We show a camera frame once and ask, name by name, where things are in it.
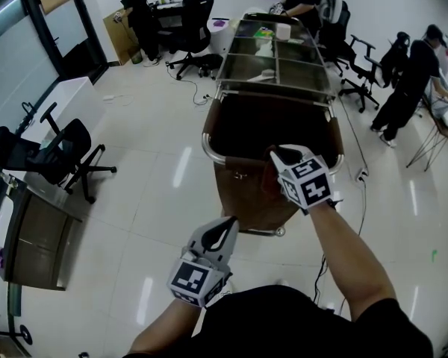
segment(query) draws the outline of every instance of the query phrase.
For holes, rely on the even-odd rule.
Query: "glossy tile floor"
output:
[[[338,76],[330,75],[340,89]],[[356,80],[351,72],[346,76]],[[186,78],[198,83],[198,100],[214,95],[210,78],[199,79],[195,69]],[[93,134],[95,143],[107,147],[100,164],[116,165],[118,173],[93,176],[93,206],[80,192],[70,201],[84,223],[70,239],[67,290],[23,288],[16,326],[31,331],[34,345],[28,349],[34,357],[76,357],[82,351],[92,358],[122,357],[172,300],[165,283],[190,234],[220,216],[212,162],[200,146],[208,105],[194,106],[194,85],[172,80],[162,62],[148,69],[112,68],[96,89],[100,95],[124,95],[103,103],[107,114]],[[381,103],[390,93],[374,92]],[[403,310],[439,351],[448,337],[448,145],[428,172],[424,161],[406,169],[430,120],[414,117],[392,150],[369,131],[373,107],[359,114],[356,98],[343,102],[370,170],[361,236],[387,269]],[[358,230],[363,193],[353,177],[363,162],[339,101],[335,113],[346,152],[335,195],[344,199],[340,213]],[[283,238],[239,235],[231,260],[237,290],[283,278],[314,295],[322,257],[314,227],[298,213],[286,228]],[[321,306],[340,306],[343,298],[330,274],[320,290]],[[346,307],[343,315],[349,315]]]

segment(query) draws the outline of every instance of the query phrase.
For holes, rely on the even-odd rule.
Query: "man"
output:
[[[399,128],[404,128],[413,116],[420,102],[430,77],[435,91],[448,98],[448,91],[441,86],[440,63],[435,50],[441,45],[447,46],[443,33],[436,25],[430,25],[423,40],[411,44],[410,59],[405,67],[395,92],[390,96],[370,129],[379,132],[385,125],[387,129],[380,139],[394,148],[394,139]]]
[[[147,0],[121,0],[125,13],[122,18],[128,17],[128,26],[133,28],[140,47],[148,60],[144,66],[157,66],[161,56],[158,51],[159,22],[152,15]]]
[[[282,16],[296,17],[308,29],[312,37],[316,37],[322,26],[316,6],[320,0],[284,0]]]
[[[364,241],[327,203],[309,213],[352,321],[295,289],[267,286],[219,299],[191,338],[201,309],[174,300],[127,357],[432,357],[431,342],[400,309]]]

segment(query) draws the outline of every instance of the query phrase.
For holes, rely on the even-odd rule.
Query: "metal cart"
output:
[[[261,28],[275,33],[275,20],[291,24],[291,41],[253,37]],[[271,47],[272,57],[255,55],[262,46]],[[274,78],[248,81],[267,69]],[[343,164],[335,94],[323,60],[299,22],[250,14],[237,27],[217,82],[202,147],[214,162],[224,213],[239,218],[242,232],[283,236],[298,207],[281,194],[270,151],[305,145],[322,155],[332,175]],[[279,153],[298,162],[290,151]]]

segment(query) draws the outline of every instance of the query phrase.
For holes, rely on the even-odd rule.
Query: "black pants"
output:
[[[135,25],[134,34],[146,56],[153,61],[159,54],[158,30],[155,25]]]
[[[395,91],[382,106],[378,115],[373,120],[372,127],[383,132],[386,140],[395,139],[399,128],[404,128],[417,109],[421,97],[409,96],[403,91]]]

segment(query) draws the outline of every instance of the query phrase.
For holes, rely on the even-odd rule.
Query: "black cap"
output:
[[[430,40],[438,40],[438,41],[440,41],[442,46],[444,46],[445,48],[447,47],[447,42],[443,39],[443,32],[435,24],[431,24],[428,27],[428,29],[426,30],[426,36]]]

